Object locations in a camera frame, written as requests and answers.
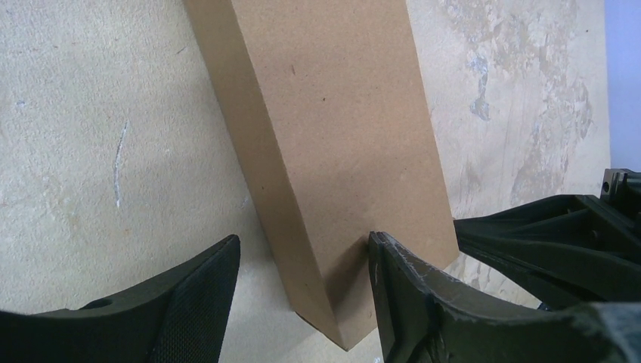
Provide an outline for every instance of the scratched surface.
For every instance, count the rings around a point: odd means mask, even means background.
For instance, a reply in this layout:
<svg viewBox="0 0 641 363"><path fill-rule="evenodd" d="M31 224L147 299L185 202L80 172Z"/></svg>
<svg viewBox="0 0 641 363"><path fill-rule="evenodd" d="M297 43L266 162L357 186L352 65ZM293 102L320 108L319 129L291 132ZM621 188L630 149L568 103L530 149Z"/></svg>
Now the scratched surface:
<svg viewBox="0 0 641 363"><path fill-rule="evenodd" d="M598 191L602 0L408 7L455 217ZM221 361L382 361L376 331L345 353L291 312L179 0L7 0L0 37L0 309L76 309L237 233Z"/></svg>

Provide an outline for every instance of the box side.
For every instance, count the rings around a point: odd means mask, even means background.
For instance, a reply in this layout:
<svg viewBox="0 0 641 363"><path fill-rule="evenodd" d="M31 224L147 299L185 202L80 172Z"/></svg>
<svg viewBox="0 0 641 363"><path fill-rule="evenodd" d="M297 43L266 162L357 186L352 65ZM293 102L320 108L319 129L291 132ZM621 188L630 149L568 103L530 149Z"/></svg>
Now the box side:
<svg viewBox="0 0 641 363"><path fill-rule="evenodd" d="M457 241L404 0L235 0L347 347L374 326L362 240L444 268Z"/></svg>
<svg viewBox="0 0 641 363"><path fill-rule="evenodd" d="M185 0L240 165L293 308L330 339L340 332L229 0Z"/></svg>

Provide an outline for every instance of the scratch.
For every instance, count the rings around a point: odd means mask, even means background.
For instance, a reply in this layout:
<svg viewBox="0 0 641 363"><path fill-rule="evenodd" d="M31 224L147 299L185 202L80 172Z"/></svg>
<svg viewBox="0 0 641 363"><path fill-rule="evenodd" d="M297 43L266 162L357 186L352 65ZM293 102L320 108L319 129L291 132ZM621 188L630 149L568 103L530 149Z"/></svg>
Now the scratch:
<svg viewBox="0 0 641 363"><path fill-rule="evenodd" d="M116 159L113 161L113 191L116 193L116 207L118 209L120 208L120 154L122 153L122 144L125 141L128 127L129 121L122 127L120 139L118 140L118 148L116 149Z"/></svg>

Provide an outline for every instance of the cardboard box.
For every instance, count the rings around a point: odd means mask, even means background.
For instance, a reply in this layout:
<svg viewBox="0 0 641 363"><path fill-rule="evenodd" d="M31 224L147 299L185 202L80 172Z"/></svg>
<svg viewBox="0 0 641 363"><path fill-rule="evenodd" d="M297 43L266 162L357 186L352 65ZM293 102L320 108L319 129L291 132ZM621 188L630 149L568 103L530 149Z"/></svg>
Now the cardboard box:
<svg viewBox="0 0 641 363"><path fill-rule="evenodd" d="M290 303L350 349L369 231L458 254L405 0L185 4Z"/></svg>

